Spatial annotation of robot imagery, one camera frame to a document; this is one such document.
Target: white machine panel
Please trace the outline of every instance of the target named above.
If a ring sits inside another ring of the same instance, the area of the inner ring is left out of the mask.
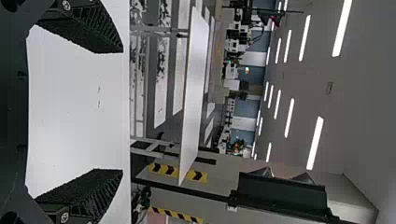
[[[209,25],[202,17],[201,12],[193,7],[180,148],[179,185],[183,182],[198,155],[208,40]]]

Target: bolt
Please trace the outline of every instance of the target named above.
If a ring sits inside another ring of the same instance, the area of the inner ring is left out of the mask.
[[[69,213],[63,213],[61,216],[61,223],[66,223],[69,220]]]
[[[70,9],[72,8],[72,6],[70,6],[69,1],[67,1],[67,0],[62,1],[62,6],[64,7],[64,10],[66,10],[66,11],[70,11]]]

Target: white panel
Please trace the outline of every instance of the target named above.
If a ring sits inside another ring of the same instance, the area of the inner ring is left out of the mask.
[[[190,0],[179,1],[178,6],[178,28],[189,28]]]
[[[202,15],[202,0],[195,0],[195,8],[198,10],[198,13]]]
[[[215,18],[211,18],[210,22],[210,37],[209,37],[209,49],[206,62],[206,81],[205,81],[205,93],[209,92],[209,80],[210,71],[212,65],[212,51],[213,51],[213,38],[215,37]]]
[[[158,38],[158,55],[161,69],[157,70],[155,85],[154,128],[166,120],[166,99],[168,94],[168,67],[169,67],[170,38]]]
[[[216,104],[215,103],[208,103],[207,104],[207,112],[206,112],[206,118],[208,119],[212,112],[215,110]]]
[[[212,120],[210,120],[209,124],[207,125],[207,127],[206,127],[206,129],[205,129],[205,139],[204,139],[204,142],[207,141],[207,138],[210,136],[210,134],[211,134],[212,131],[213,131],[213,121],[214,121],[214,120],[215,120],[214,118],[213,118]]]
[[[267,52],[247,51],[243,56],[240,64],[247,66],[265,67]]]
[[[184,180],[198,155],[202,103],[204,99],[205,65],[209,26],[193,7],[191,15],[189,59],[186,80],[183,130],[180,149],[178,184]]]
[[[186,63],[187,63],[187,39],[178,38],[177,51],[176,51],[173,115],[178,113],[183,108],[184,80],[186,78]]]
[[[232,127],[234,129],[254,132],[256,131],[256,119],[233,116]]]
[[[131,223],[130,1],[102,3],[120,34],[123,53],[95,54],[38,26],[29,31],[25,185],[35,198],[93,168],[122,170],[101,223]]]
[[[205,21],[207,22],[207,24],[209,24],[209,20],[210,20],[210,11],[209,8],[205,7]]]

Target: hazard tape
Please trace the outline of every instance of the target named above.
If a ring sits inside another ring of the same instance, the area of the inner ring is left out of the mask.
[[[178,178],[178,167],[176,166],[152,163],[149,165],[149,171],[158,175],[166,175]],[[207,173],[189,170],[186,174],[186,179],[205,184],[207,183]]]
[[[148,210],[153,213],[158,213],[158,214],[166,215],[169,217],[179,218],[179,219],[193,222],[196,224],[204,224],[204,220],[201,217],[194,217],[194,216],[187,215],[184,213],[179,213],[179,212],[175,212],[175,211],[171,211],[171,210],[163,209],[163,208],[159,208],[159,207],[154,207],[154,206],[151,206]]]

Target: ceiling light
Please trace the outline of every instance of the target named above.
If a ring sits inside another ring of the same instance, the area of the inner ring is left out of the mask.
[[[290,129],[291,118],[293,116],[293,110],[294,110],[294,98],[291,98],[288,119],[286,120],[285,138],[288,138],[289,136],[289,129]]]
[[[253,148],[251,149],[251,157],[254,155],[254,149],[256,147],[256,142],[253,143]]]
[[[262,118],[260,119],[259,136],[262,135]]]
[[[304,52],[305,52],[305,45],[306,45],[306,38],[308,37],[308,31],[309,31],[309,23],[311,22],[311,15],[308,15],[306,17],[305,21],[305,28],[304,28],[304,34],[303,34],[303,41],[301,42],[301,48],[300,48],[300,57],[299,61],[303,61],[304,57]]]
[[[274,85],[271,85],[271,90],[270,90],[270,98],[268,99],[268,109],[271,108],[271,101],[272,101],[272,93],[274,91]]]
[[[280,11],[281,8],[282,8],[282,2],[279,2],[279,5],[277,6],[277,10]]]
[[[341,53],[341,47],[343,47],[344,36],[347,29],[347,21],[349,18],[349,12],[352,7],[352,0],[344,0],[343,11],[341,12],[340,23],[338,24],[337,36],[335,37],[334,48],[332,49],[332,56],[338,57]]]
[[[283,7],[284,11],[288,10],[288,2],[289,0],[285,0],[285,6]]]
[[[256,126],[259,126],[259,121],[260,121],[260,113],[261,113],[262,111],[259,109],[259,114],[257,115],[257,123],[256,123]]]
[[[268,50],[267,50],[267,61],[265,62],[265,65],[268,65],[268,63],[270,62],[270,54],[271,54],[271,47],[268,47]]]
[[[287,42],[286,42],[285,58],[283,59],[283,62],[284,62],[284,63],[286,63],[286,62],[288,61],[290,40],[291,40],[291,30],[289,30],[288,40],[287,40]]]
[[[277,110],[279,109],[280,95],[281,95],[281,94],[282,94],[282,90],[277,91],[277,98],[276,98],[276,106],[275,106],[274,119],[277,118]]]
[[[317,127],[315,128],[314,137],[312,139],[311,150],[309,151],[308,163],[306,165],[307,170],[312,170],[314,168],[315,157],[317,156],[318,144],[320,140],[321,131],[323,128],[324,119],[318,117]]]
[[[271,148],[272,148],[272,143],[269,143],[268,144],[268,151],[267,151],[267,159],[265,160],[266,162],[270,161]]]
[[[268,82],[265,83],[264,102],[267,101],[268,85]]]
[[[275,63],[277,63],[279,59],[279,51],[280,51],[280,45],[282,44],[282,38],[279,38],[277,41],[277,50],[276,50],[276,56],[275,56]]]

